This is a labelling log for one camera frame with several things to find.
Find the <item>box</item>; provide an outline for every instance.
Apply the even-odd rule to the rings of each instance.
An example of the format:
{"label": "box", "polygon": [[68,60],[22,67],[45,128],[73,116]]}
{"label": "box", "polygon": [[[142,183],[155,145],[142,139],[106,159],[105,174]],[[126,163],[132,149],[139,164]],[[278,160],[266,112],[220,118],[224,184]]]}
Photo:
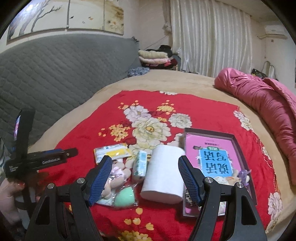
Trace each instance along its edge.
{"label": "box", "polygon": [[[199,168],[205,177],[212,177],[218,183],[232,185],[236,178],[232,175],[249,170],[242,150],[234,135],[216,131],[185,128],[185,153],[193,167]],[[251,174],[247,190],[257,205],[255,188]],[[200,208],[190,205],[190,198],[184,188],[183,216],[198,217]],[[225,202],[220,203],[219,216],[225,214]]]}

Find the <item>ceiling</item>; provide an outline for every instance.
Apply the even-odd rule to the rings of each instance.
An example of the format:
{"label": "ceiling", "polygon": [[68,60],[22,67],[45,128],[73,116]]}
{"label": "ceiling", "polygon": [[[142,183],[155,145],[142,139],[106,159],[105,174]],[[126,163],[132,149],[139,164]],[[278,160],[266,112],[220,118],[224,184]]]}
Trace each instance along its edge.
{"label": "ceiling", "polygon": [[251,15],[257,22],[279,20],[275,13],[261,0],[218,0],[229,4]]}

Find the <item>white striped curtain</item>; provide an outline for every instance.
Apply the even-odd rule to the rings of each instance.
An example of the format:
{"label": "white striped curtain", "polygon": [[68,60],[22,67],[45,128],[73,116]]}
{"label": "white striped curtain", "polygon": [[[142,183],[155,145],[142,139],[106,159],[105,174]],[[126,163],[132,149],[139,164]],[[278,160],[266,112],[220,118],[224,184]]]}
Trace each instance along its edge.
{"label": "white striped curtain", "polygon": [[250,73],[250,15],[215,0],[170,0],[173,52],[181,69],[216,77],[232,67]]}

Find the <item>stack of folded blankets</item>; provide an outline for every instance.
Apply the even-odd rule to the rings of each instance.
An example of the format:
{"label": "stack of folded blankets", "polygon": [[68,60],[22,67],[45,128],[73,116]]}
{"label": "stack of folded blankets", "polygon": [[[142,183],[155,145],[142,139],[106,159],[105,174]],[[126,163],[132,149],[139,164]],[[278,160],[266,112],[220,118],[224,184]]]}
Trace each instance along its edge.
{"label": "stack of folded blankets", "polygon": [[178,62],[168,45],[161,45],[157,50],[139,50],[139,59],[143,67],[150,69],[178,70]]}

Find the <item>headboard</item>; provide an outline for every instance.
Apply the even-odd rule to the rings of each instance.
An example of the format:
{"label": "headboard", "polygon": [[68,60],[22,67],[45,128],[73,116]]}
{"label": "headboard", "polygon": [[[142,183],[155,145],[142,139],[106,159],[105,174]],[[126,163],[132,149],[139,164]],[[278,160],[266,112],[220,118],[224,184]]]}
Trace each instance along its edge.
{"label": "headboard", "polygon": [[141,66],[138,42],[101,34],[34,39],[0,54],[0,137],[11,147],[15,119],[36,109],[29,144],[98,90]]}

